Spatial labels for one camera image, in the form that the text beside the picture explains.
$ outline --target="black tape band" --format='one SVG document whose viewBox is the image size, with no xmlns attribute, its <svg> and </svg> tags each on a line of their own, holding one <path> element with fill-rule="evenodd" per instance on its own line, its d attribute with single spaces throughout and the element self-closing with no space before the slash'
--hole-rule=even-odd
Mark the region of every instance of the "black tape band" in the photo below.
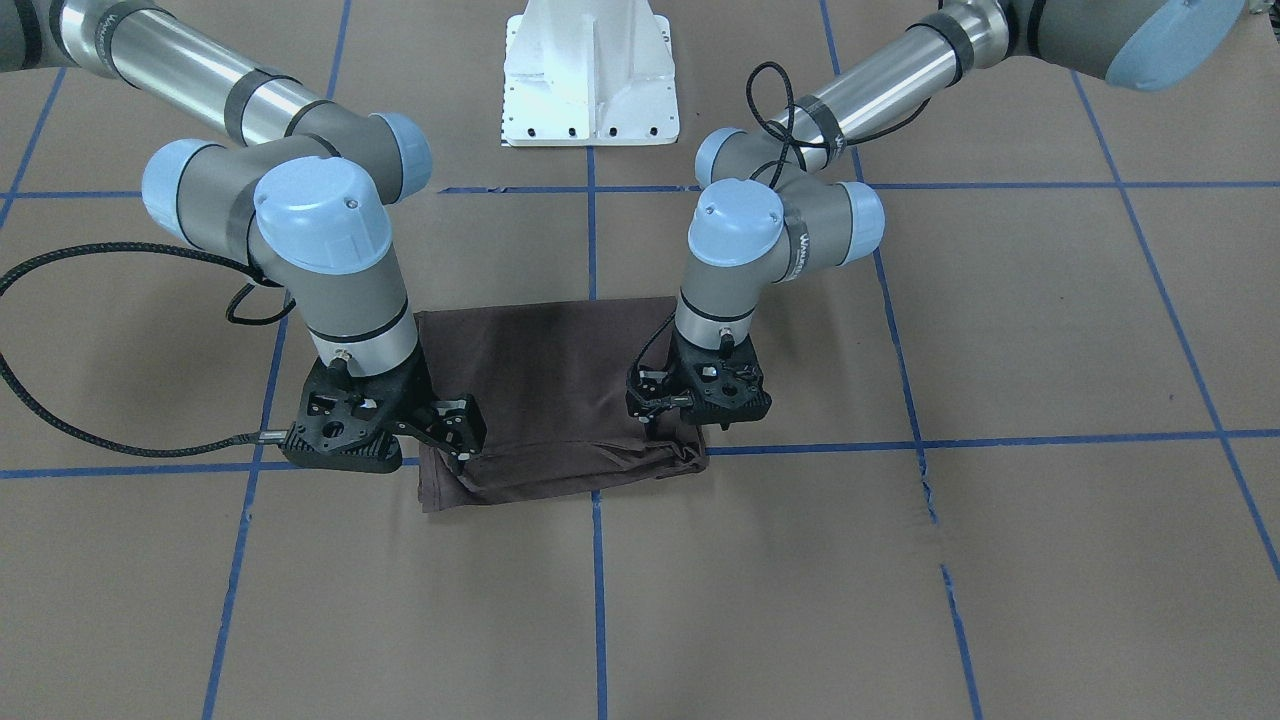
<svg viewBox="0 0 1280 720">
<path fill-rule="evenodd" d="M 227 94 L 227 104 L 223 105 L 223 127 L 227 129 L 227 135 L 229 135 L 237 143 L 246 145 L 244 108 L 248 108 L 248 101 L 253 97 L 253 94 L 257 92 L 257 88 L 271 82 L 273 79 L 293 78 L 289 76 L 268 73 L 255 68 L 246 73 L 244 77 L 236 81 L 230 92 Z"/>
<path fill-rule="evenodd" d="M 312 132 L 305 132 L 305 133 L 300 135 L 298 137 L 310 137 L 311 140 L 316 141 L 320 145 L 320 147 L 324 147 L 325 150 L 328 150 L 330 158 L 342 158 L 342 152 L 338 152 L 338 149 L 334 147 L 332 142 L 329 142 L 328 140 L 320 137 L 319 135 L 315 135 Z"/>
<path fill-rule="evenodd" d="M 383 327 L 378 328 L 376 331 L 369 331 L 367 333 L 360 333 L 360 334 L 353 334 L 353 336 L 325 334 L 325 333 L 317 332 L 311 325 L 307 325 L 307 329 L 311 331 L 311 334 L 316 336 L 320 340 L 326 340 L 329 342 L 337 342 L 339 345 L 352 345 L 352 343 L 356 343 L 356 342 L 365 342 L 366 340 L 374 340 L 375 337 L 378 337 L 378 336 L 385 333 L 387 331 L 394 328 L 401 320 L 404 319 L 404 314 L 406 313 L 408 313 L 408 300 L 404 301 L 404 305 L 401 307 L 401 311 L 397 313 L 396 316 L 392 318 Z"/>
<path fill-rule="evenodd" d="M 783 200 L 782 217 L 787 228 L 787 238 L 791 241 L 791 258 L 787 260 L 787 272 L 774 281 L 780 283 L 791 282 L 800 277 L 805 265 L 809 264 L 810 249 L 809 224 L 804 222 L 800 210 Z"/>
<path fill-rule="evenodd" d="M 115 37 L 116 28 L 124 22 L 124 18 L 137 13 L 138 10 L 160 10 L 164 14 L 169 14 L 166 10 L 156 8 L 150 0 L 128 0 L 125 3 L 116 3 L 102 13 L 102 17 L 97 19 L 97 29 L 93 31 L 93 47 L 97 50 L 97 59 L 102 61 L 111 73 L 128 82 L 131 86 L 137 87 L 129 79 L 120 74 L 120 70 L 115 67 L 115 59 L 111 58 L 111 38 Z"/>
<path fill-rule="evenodd" d="M 293 119 L 289 120 L 289 126 L 284 128 L 284 137 L 289 137 L 291 135 L 293 135 L 293 131 L 298 129 L 298 123 L 302 122 L 302 118 L 305 118 L 307 113 L 319 108 L 320 105 L 333 105 L 333 100 L 316 100 L 314 102 L 303 105 L 302 109 L 298 110 L 296 115 L 293 115 Z"/>
<path fill-rule="evenodd" d="M 966 72 L 973 69 L 973 41 L 969 40 L 969 33 L 965 32 L 959 20 L 946 13 L 933 13 L 911 27 L 931 28 L 941 35 L 942 38 L 947 41 L 947 45 L 951 46 L 951 51 L 955 53 L 956 56 L 956 77 L 951 79 L 951 85 L 960 82 L 960 78 L 963 78 Z"/>
<path fill-rule="evenodd" d="M 699 318 L 704 318 L 707 320 L 712 320 L 713 323 L 736 323 L 739 320 L 745 319 L 751 313 L 755 313 L 755 307 L 751 307 L 750 310 L 742 313 L 741 315 L 733 318 L 724 318 L 721 315 L 712 315 L 710 313 L 703 313 L 701 310 L 699 310 L 692 302 L 689 301 L 687 297 L 685 297 L 685 291 L 680 291 L 680 300 L 685 304 L 685 307 L 689 307 L 690 310 L 694 311 L 694 315 L 698 315 Z"/>
<path fill-rule="evenodd" d="M 827 145 L 827 165 L 829 167 L 845 151 L 845 133 L 840 129 L 840 120 L 826 102 L 813 95 L 805 95 L 796 100 L 796 106 L 809 113 L 818 129 L 822 131 L 822 141 Z"/>
<path fill-rule="evenodd" d="M 1002 4 L 1005 8 L 1005 26 L 1009 27 L 1009 47 L 1005 50 L 1005 59 L 1014 56 L 1014 50 L 1018 47 L 1018 38 L 1021 33 L 1021 24 L 1019 23 L 1016 3 Z"/>
<path fill-rule="evenodd" d="M 65 0 L 54 0 L 49 4 L 49 35 L 54 36 L 54 42 L 58 44 L 63 55 L 70 58 L 72 54 L 67 51 L 67 44 L 63 42 L 63 5 L 65 4 Z"/>
<path fill-rule="evenodd" d="M 40 20 L 36 18 L 36 5 L 31 0 L 13 0 L 14 9 L 18 10 L 18 22 L 22 24 L 22 42 L 26 51 L 22 55 L 20 70 L 35 68 L 40 58 L 45 54 L 45 36 L 40 32 Z"/>
<path fill-rule="evenodd" d="M 1027 50 L 1039 58 L 1039 22 L 1044 15 L 1044 4 L 1048 0 L 1036 0 L 1032 5 L 1030 15 L 1027 17 Z"/>
<path fill-rule="evenodd" d="M 173 183 L 173 208 L 174 208 L 173 217 L 175 220 L 178 220 L 178 232 L 182 233 L 182 240 L 187 241 L 187 245 L 195 247 L 196 250 L 205 250 L 205 249 L 196 245 L 196 242 L 191 240 L 191 236 L 187 234 L 187 228 L 182 227 L 182 206 L 179 205 L 179 201 L 182 200 L 182 176 L 187 174 L 187 168 L 191 167 L 191 161 L 196 159 L 196 155 L 200 155 L 209 147 L 221 147 L 221 146 L 218 145 L 216 142 L 210 142 L 204 147 L 201 147 L 200 150 L 196 150 L 195 152 L 188 155 L 187 161 L 182 164 L 182 170 L 178 172 L 178 182 Z"/>
</svg>

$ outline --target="black cable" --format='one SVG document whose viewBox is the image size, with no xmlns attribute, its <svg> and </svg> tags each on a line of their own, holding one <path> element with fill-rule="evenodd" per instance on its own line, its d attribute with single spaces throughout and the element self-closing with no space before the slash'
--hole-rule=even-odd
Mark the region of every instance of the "black cable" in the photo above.
<svg viewBox="0 0 1280 720">
<path fill-rule="evenodd" d="M 858 140 L 850 140 L 845 145 L 846 146 L 861 145 L 864 142 L 870 142 L 873 140 L 879 140 L 879 138 L 884 137 L 886 135 L 888 135 L 891 132 L 897 132 L 897 131 L 905 128 L 906 126 L 911 124 L 915 120 L 915 118 L 919 118 L 920 113 L 923 113 L 924 109 L 929 106 L 929 100 L 933 100 L 933 99 L 928 97 L 928 99 L 924 100 L 924 102 L 920 102 L 920 106 L 916 108 L 914 113 L 911 113 L 910 115 L 908 115 L 908 118 L 905 120 L 902 120 L 901 123 L 897 123 L 896 126 L 893 126 L 891 128 L 887 128 L 887 129 L 873 132 L 872 135 L 868 135 L 867 137 L 859 137 Z"/>
<path fill-rule="evenodd" d="M 292 313 L 293 309 L 297 307 L 298 305 L 291 297 L 289 301 L 284 304 L 284 307 L 282 307 L 279 313 L 271 315 L 270 318 L 241 318 L 239 315 L 236 314 L 236 309 L 239 307 L 239 304 L 243 302 L 244 299 L 248 297 L 248 293 L 253 292 L 253 288 L 256 287 L 257 286 L 253 283 L 246 283 L 244 287 L 239 288 L 239 291 L 236 292 L 234 296 L 232 296 L 232 301 L 227 304 L 225 318 L 228 323 L 233 325 L 252 325 L 252 327 L 274 325 L 275 323 L 283 320 L 285 315 Z"/>
<path fill-rule="evenodd" d="M 632 392 L 639 392 L 639 388 L 635 387 L 635 384 L 631 382 L 631 378 L 634 375 L 640 374 L 640 361 L 644 360 L 644 354 L 649 352 L 649 347 L 653 346 L 654 341 L 662 336 L 662 332 L 666 331 L 667 325 L 669 325 L 675 319 L 676 319 L 675 311 L 672 311 L 671 315 L 667 315 L 667 319 L 662 322 L 662 325 L 658 325 L 658 329 L 654 331 L 652 336 L 649 336 L 648 342 L 645 342 L 644 347 L 640 348 L 640 354 L 636 355 L 636 359 L 631 361 L 631 372 L 627 373 L 627 389 Z"/>
<path fill-rule="evenodd" d="M 45 252 L 18 264 L 12 270 L 0 277 L 0 296 L 4 296 L 5 291 L 18 282 L 19 278 L 27 273 L 42 268 L 50 263 L 56 263 L 58 260 L 67 260 L 69 258 L 79 258 L 83 255 L 99 255 L 106 252 L 154 252 L 157 255 L 173 255 L 175 258 L 188 258 L 191 260 L 200 260 L 204 263 L 212 263 L 215 265 L 221 265 L 232 270 L 237 270 L 255 279 L 255 282 L 264 282 L 261 270 L 243 265 L 234 260 L 228 260 L 218 255 L 209 252 L 202 252 L 200 250 L 188 250 L 186 247 L 175 247 L 172 245 L 154 245 L 148 242 L 96 242 L 90 245 L 77 245 L 74 247 L 64 247 L 60 250 L 54 250 L 52 252 Z M 255 445 L 257 442 L 257 433 L 242 433 L 238 436 L 232 436 L 218 442 L 210 442 L 206 445 L 197 445 L 195 447 L 180 447 L 177 450 L 151 450 L 146 447 L 136 447 L 132 445 L 123 445 L 119 442 L 113 442 L 101 437 L 97 437 L 90 432 L 82 430 L 76 425 L 63 420 L 61 418 L 54 415 L 44 405 L 41 405 L 27 388 L 18 380 L 14 375 L 13 368 L 4 359 L 4 354 L 0 352 L 0 378 L 4 379 L 9 389 L 13 391 L 18 400 L 22 401 L 37 418 L 49 423 L 54 428 L 77 438 L 90 445 L 96 445 L 97 447 L 110 450 L 114 452 L 120 452 L 124 455 L 137 455 L 140 457 L 188 457 L 191 455 L 204 455 L 206 452 L 212 452 L 215 450 L 221 450 L 224 447 L 232 447 L 237 445 Z"/>
<path fill-rule="evenodd" d="M 760 110 L 755 106 L 755 78 L 759 77 L 759 74 L 763 73 L 764 70 L 773 70 L 778 73 L 778 78 L 782 79 L 782 90 L 787 95 L 786 126 L 782 126 L 776 120 L 765 120 L 764 117 L 760 115 Z M 782 178 L 782 167 L 787 161 L 787 152 L 791 151 L 795 152 L 796 163 L 800 165 L 800 169 L 803 170 L 804 155 L 800 152 L 800 149 L 826 147 L 826 145 L 819 142 L 801 142 L 796 140 L 795 136 L 792 135 L 796 126 L 795 91 L 791 88 L 791 77 L 787 76 L 787 72 L 782 68 L 782 65 L 774 63 L 773 60 L 767 60 L 764 63 L 760 63 L 759 65 L 755 67 L 754 70 L 751 70 L 751 74 L 746 76 L 746 106 L 748 109 L 751 110 L 751 117 L 755 118 L 755 122 L 760 126 L 760 129 L 769 133 L 771 137 L 782 143 L 782 151 L 778 154 L 778 159 L 774 163 L 772 163 L 774 169 L 773 169 L 773 178 L 769 181 L 769 188 L 777 187 L 778 179 Z M 755 173 L 751 174 L 751 179 L 758 178 L 760 173 L 768 169 L 768 167 L 769 164 L 760 165 L 759 168 L 756 168 Z"/>
</svg>

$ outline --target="folded cloth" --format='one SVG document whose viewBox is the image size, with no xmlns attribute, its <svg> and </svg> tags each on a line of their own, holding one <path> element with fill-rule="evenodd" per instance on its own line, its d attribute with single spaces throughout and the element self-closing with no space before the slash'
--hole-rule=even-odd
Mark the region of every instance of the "folded cloth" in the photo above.
<svg viewBox="0 0 1280 720">
<path fill-rule="evenodd" d="M 422 446 L 425 512 L 609 488 L 707 468 L 701 428 L 664 413 L 646 434 L 627 415 L 626 377 L 672 299 L 552 302 L 419 313 L 440 397 L 470 392 L 489 436 L 461 474 Z M 658 338 L 654 354 L 664 354 Z"/>
</svg>

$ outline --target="brown paper floor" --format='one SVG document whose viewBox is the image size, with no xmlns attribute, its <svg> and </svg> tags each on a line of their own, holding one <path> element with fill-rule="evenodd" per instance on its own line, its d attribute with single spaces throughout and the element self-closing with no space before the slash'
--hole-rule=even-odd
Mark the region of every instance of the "brown paper floor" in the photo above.
<svg viewBox="0 0 1280 720">
<path fill-rule="evenodd" d="M 415 307 L 454 309 L 673 293 L 694 151 L 750 123 L 750 69 L 815 88 L 932 4 L 654 0 L 681 141 L 598 151 L 498 146 L 522 1 L 168 6 L 422 124 L 396 242 Z M 1277 88 L 1248 17 L 1169 92 L 1015 59 L 844 160 L 882 255 L 765 293 L 776 406 L 713 429 L 699 477 L 424 518 L 412 466 L 140 464 L 0 393 L 0 717 L 1274 717 Z M 82 70 L 0 99 L 4 268 L 165 242 L 146 160 L 218 138 Z M 67 263 L 6 293 L 0 338 L 113 438 L 280 425 L 311 346 L 225 324 L 238 284 Z"/>
</svg>

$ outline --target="white metal mount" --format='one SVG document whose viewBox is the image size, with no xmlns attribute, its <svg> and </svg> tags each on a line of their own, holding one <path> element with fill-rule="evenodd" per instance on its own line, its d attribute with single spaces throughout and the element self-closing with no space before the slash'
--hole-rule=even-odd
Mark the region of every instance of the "white metal mount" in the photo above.
<svg viewBox="0 0 1280 720">
<path fill-rule="evenodd" d="M 664 145 L 680 136 L 671 23 L 648 0 L 529 0 L 507 20 L 504 145 Z"/>
</svg>

